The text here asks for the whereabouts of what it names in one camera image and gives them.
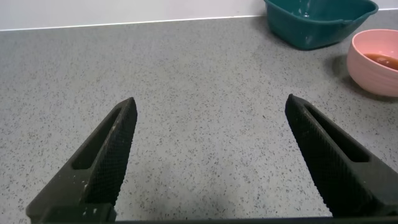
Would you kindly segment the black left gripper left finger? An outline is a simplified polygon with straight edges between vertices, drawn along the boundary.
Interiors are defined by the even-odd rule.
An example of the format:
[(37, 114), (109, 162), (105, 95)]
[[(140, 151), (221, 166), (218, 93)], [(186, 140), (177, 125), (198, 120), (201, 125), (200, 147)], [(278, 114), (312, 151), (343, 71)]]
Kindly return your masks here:
[(33, 222), (113, 222), (137, 122), (118, 103), (26, 208)]

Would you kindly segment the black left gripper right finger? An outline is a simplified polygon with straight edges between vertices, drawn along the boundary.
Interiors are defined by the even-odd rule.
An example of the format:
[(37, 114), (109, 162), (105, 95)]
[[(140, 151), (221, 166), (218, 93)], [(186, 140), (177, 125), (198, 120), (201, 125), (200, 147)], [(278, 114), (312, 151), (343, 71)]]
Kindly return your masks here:
[(308, 101), (290, 94), (285, 115), (324, 203), (335, 217), (397, 215), (397, 172)]

